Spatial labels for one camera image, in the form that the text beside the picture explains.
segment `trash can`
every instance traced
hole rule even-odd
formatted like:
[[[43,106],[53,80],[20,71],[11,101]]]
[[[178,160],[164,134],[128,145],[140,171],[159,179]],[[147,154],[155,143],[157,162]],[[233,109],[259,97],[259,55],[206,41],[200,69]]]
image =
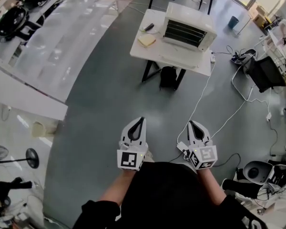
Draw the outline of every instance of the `trash can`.
[[[231,19],[230,19],[230,21],[229,21],[229,23],[228,23],[228,27],[229,27],[230,29],[233,29],[238,23],[239,23],[238,18],[235,17],[235,16],[232,16]]]

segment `black shirt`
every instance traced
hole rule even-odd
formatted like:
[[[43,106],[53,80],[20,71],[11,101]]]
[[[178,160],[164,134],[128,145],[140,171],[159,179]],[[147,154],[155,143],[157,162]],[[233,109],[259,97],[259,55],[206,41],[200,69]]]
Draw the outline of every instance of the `black shirt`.
[[[185,165],[144,162],[120,208],[115,202],[88,201],[73,229],[79,228],[247,228],[242,219],[266,225],[234,198],[220,206],[209,199],[196,173]]]

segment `fan stand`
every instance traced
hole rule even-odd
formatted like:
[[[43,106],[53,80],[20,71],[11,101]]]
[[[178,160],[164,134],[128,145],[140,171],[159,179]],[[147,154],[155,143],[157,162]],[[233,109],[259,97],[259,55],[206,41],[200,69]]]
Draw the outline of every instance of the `fan stand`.
[[[39,158],[37,152],[33,148],[28,148],[25,152],[25,158],[15,160],[3,160],[0,164],[27,161],[29,166],[33,169],[37,169],[39,166]]]

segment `table surface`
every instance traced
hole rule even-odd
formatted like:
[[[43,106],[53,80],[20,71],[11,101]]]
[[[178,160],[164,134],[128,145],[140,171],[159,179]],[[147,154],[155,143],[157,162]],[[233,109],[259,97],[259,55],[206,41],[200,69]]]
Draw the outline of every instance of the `table surface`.
[[[148,48],[144,48],[138,37],[145,34],[141,28],[154,23],[155,32],[158,32],[163,25],[165,12],[157,10],[146,10],[140,28],[135,36],[133,46],[130,50],[132,57],[161,62],[170,66],[176,66],[185,70],[194,71],[207,76],[211,75],[211,51],[195,52],[172,43],[163,42],[160,33],[154,34],[156,42]]]
[[[279,44],[278,39],[276,38],[276,36],[273,34],[272,31],[268,31],[268,32],[269,32],[269,35],[273,41],[273,44],[275,45],[277,50],[280,52],[280,54],[286,59],[286,55],[285,55],[284,50],[283,50],[283,44]]]

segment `cardboard box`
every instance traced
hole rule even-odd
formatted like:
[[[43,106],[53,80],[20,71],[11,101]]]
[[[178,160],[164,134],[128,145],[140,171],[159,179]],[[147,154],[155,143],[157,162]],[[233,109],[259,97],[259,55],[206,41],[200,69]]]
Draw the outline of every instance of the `cardboard box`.
[[[253,22],[254,22],[258,27],[262,27],[263,24],[266,23],[266,19],[265,19],[265,17],[264,17],[263,15],[258,14],[258,15],[254,18]]]
[[[261,5],[258,5],[256,7],[256,11],[263,16],[265,16],[267,14],[266,10]]]

